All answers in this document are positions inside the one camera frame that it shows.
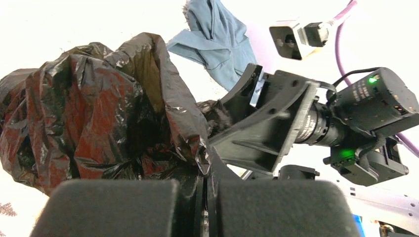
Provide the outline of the black trash bag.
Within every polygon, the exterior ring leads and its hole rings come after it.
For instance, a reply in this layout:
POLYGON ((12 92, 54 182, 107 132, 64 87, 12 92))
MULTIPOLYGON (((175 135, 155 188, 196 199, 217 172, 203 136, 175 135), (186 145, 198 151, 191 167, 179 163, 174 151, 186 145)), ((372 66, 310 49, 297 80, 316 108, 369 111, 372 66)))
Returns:
POLYGON ((167 179, 209 171, 208 139, 231 127, 220 101, 197 102, 162 37, 111 50, 77 46, 0 81, 0 161, 50 195, 70 179, 167 179))

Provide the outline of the grey-blue cloth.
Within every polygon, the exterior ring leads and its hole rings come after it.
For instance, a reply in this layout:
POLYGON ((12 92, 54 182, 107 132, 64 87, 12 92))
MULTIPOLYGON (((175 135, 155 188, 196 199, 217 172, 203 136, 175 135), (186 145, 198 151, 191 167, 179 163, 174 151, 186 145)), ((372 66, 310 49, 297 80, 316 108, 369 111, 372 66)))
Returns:
POLYGON ((249 63, 256 63, 247 27, 219 0, 189 0, 183 8, 189 28, 168 43, 168 51, 203 65, 231 90, 249 63))

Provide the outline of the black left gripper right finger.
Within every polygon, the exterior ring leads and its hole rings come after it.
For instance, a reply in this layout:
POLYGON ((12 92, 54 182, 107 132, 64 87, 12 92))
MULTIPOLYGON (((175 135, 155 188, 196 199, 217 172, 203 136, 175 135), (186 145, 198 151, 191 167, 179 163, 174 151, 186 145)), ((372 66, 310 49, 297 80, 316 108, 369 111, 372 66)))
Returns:
POLYGON ((327 181, 244 181, 209 150, 211 237, 357 237, 342 191, 327 181))

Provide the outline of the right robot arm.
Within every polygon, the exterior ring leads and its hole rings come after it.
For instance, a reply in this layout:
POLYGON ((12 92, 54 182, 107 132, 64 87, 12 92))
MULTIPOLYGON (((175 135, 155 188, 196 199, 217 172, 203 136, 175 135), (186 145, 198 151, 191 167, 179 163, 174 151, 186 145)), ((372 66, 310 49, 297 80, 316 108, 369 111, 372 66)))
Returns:
POLYGON ((408 174, 396 134, 419 123, 415 95, 385 67, 341 91, 261 70, 249 64, 220 101, 232 125, 209 141, 224 163, 252 175, 208 181, 210 236, 360 236, 347 200, 408 174))

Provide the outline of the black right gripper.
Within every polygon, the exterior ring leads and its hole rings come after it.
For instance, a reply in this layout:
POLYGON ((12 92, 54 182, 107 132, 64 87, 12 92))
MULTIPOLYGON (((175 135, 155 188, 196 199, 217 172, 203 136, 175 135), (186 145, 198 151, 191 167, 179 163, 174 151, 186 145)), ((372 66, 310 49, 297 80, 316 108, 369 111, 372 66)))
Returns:
POLYGON ((220 99, 235 124, 209 142, 225 163, 272 174, 294 142, 324 147, 343 142, 346 126, 326 105, 313 103, 319 87, 313 79, 283 71, 265 74, 257 109, 248 115, 261 71, 249 63, 220 99))

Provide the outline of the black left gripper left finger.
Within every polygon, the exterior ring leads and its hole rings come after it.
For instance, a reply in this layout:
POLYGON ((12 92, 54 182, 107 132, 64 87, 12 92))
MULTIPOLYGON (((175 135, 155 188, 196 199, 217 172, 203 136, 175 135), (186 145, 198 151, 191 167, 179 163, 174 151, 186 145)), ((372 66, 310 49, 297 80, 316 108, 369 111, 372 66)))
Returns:
POLYGON ((175 180, 74 180, 51 194, 34 237, 198 237, 195 198, 175 180))

